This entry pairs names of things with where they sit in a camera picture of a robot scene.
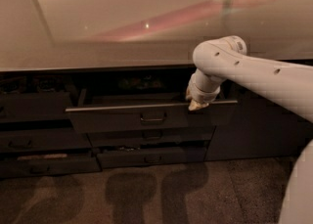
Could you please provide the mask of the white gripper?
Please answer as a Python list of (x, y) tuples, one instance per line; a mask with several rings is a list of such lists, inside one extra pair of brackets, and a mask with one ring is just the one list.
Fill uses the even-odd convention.
[(198, 111), (209, 106), (220, 93), (221, 79), (195, 72), (188, 83), (185, 99), (191, 101), (188, 109)]

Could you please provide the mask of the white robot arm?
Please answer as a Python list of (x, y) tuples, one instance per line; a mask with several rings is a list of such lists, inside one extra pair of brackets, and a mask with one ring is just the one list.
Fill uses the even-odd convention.
[[(186, 90), (189, 109), (208, 107), (231, 80), (313, 122), (313, 67), (250, 57), (239, 36), (199, 44), (193, 52), (196, 71)], [(313, 224), (313, 140), (294, 164), (279, 224)]]

